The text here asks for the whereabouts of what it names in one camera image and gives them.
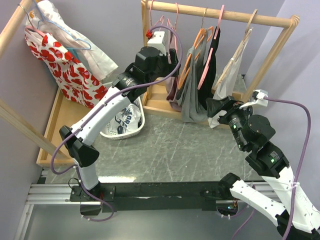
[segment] wooden frame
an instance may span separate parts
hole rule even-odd
[[[27,11],[32,4],[32,0],[22,0],[20,5]],[[146,32],[149,28],[149,14],[148,9],[150,9],[151,1],[142,0],[141,1],[141,13],[142,13],[142,32],[143,32],[143,43],[147,44]],[[155,11],[163,11],[163,12],[176,12],[176,5],[165,2],[153,2],[152,9]],[[187,14],[192,16],[203,16],[205,8],[203,7],[194,7],[194,6],[186,6],[179,5],[179,13]],[[206,18],[219,18],[220,10],[210,9],[206,10],[205,17]],[[224,11],[222,19],[243,22],[247,23],[252,14],[251,13],[240,13],[240,12],[232,12],[232,11]],[[5,28],[0,34],[0,57],[5,52],[8,47],[11,39],[13,38],[15,32],[18,30],[21,25],[22,20],[25,17],[24,10],[18,6],[11,16],[10,20],[6,24]],[[274,43],[271,51],[265,58],[263,64],[258,70],[256,76],[254,77],[252,84],[249,86],[246,93],[234,92],[233,95],[237,99],[242,99],[243,101],[247,101],[251,95],[251,92],[258,86],[261,79],[266,74],[267,70],[270,68],[271,64],[285,45],[286,41],[296,28],[299,23],[299,17],[293,15],[291,18],[279,18],[279,17],[271,17],[271,16],[262,16],[256,15],[253,20],[253,24],[260,24],[266,26],[274,26],[283,28],[280,36]],[[164,99],[161,99],[161,91],[163,93],[164,85],[159,84],[153,86],[153,88],[148,88],[147,93],[143,97],[143,104],[145,112],[148,114],[157,115],[181,119],[179,112],[173,112],[172,109],[162,109],[159,111],[159,108],[154,106],[159,106],[163,104]],[[60,90],[57,91],[51,114],[48,120],[47,128],[44,136],[38,132],[34,127],[32,127],[27,121],[25,121],[20,115],[18,115],[14,110],[12,110],[4,101],[0,99],[0,117],[6,120],[9,124],[14,126],[18,131],[27,136],[30,140],[32,140],[37,146],[41,148],[37,163],[41,166],[48,167],[50,165],[51,155],[56,149],[58,143],[60,143],[61,139],[59,136],[59,128],[62,125],[70,126],[73,123],[76,123],[79,119],[81,119],[87,112],[88,108],[75,103],[68,101],[65,99]],[[73,164],[73,160],[68,155],[65,147],[62,147],[61,150],[56,155],[55,166],[61,165],[71,165]]]
[[[188,6],[188,5],[178,5],[179,14],[186,14],[192,16],[203,17],[205,12],[205,18],[214,18],[218,19],[220,16],[219,9],[210,9],[204,7]],[[148,39],[146,33],[149,29],[149,9],[151,7],[151,1],[141,0],[141,14],[142,14],[142,34],[143,34],[143,43],[146,46]],[[152,10],[176,13],[177,6],[172,3],[154,1],[152,4]],[[281,34],[275,41],[270,52],[264,59],[260,69],[257,71],[255,77],[253,78],[250,86],[244,94],[239,94],[234,92],[233,96],[243,102],[247,102],[252,95],[253,90],[255,90],[262,78],[265,76],[266,72],[278,56],[279,52],[286,44],[288,38],[291,36],[295,28],[297,27],[300,18],[296,15],[293,15],[291,18],[280,18],[273,16],[263,16],[263,15],[254,15],[252,18],[252,13],[242,13],[234,11],[223,11],[222,19],[230,20],[235,22],[248,23],[251,21],[252,24],[272,26],[283,28]],[[180,112],[172,109],[170,104],[166,101],[167,91],[163,84],[153,85],[148,87],[147,92],[143,96],[142,105],[145,113],[181,119]]]

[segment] floral fabric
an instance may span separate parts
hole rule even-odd
[[[93,108],[104,97],[107,88],[52,35],[25,31],[25,41],[32,54],[46,63],[68,100]]]

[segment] blue hanger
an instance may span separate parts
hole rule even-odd
[[[73,50],[91,50],[92,47],[91,47],[91,44],[90,44],[90,43],[88,43],[88,42],[85,41],[85,40],[82,40],[81,38],[74,38],[74,36],[73,36],[70,32],[68,32],[65,28],[63,28],[62,26],[58,25],[57,23],[55,23],[55,22],[47,19],[47,18],[44,16],[44,14],[41,12],[41,10],[40,10],[40,8],[39,8],[36,0],[33,0],[33,2],[34,2],[36,9],[39,11],[40,16],[41,16],[41,20],[38,22],[38,25],[37,25],[37,27],[36,27],[37,29],[39,28],[39,23],[40,23],[40,22],[43,22],[43,21],[46,21],[46,22],[51,23],[51,24],[54,24],[54,25],[56,25],[58,28],[62,29],[65,33],[67,33],[70,37],[72,37],[73,40],[75,40],[75,41],[80,40],[80,41],[82,41],[82,42],[84,42],[84,43],[86,43],[86,44],[89,45],[88,48],[72,48],[72,47],[70,47],[69,49],[73,49]]]

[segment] orange hanger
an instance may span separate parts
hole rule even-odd
[[[209,31],[211,31],[211,34],[210,36],[208,37],[207,41],[206,42],[209,42],[209,40],[213,37],[214,35],[214,27],[211,26],[208,28]],[[198,35],[196,36],[195,38],[195,41],[193,43],[193,46],[195,49],[197,49],[199,47],[199,45],[203,42],[205,36],[207,34],[207,31],[204,29],[204,28],[201,28],[200,31],[198,32]],[[195,56],[195,60],[198,59],[200,55],[200,52]],[[189,63],[190,63],[190,60],[191,60],[191,56],[192,54],[190,53],[186,62],[185,62],[185,65],[184,65],[184,68],[180,74],[180,79],[179,79],[179,83],[178,83],[178,89],[181,89],[181,87],[183,86],[189,72],[190,72],[190,67],[187,69]]]

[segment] gray marble surface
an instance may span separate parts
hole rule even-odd
[[[235,91],[245,90],[239,77]],[[123,140],[98,136],[94,147],[99,180],[109,182],[219,181],[232,172],[246,181],[261,180],[245,161],[228,129],[145,115],[141,132]],[[46,183],[67,183],[76,173],[49,171]]]

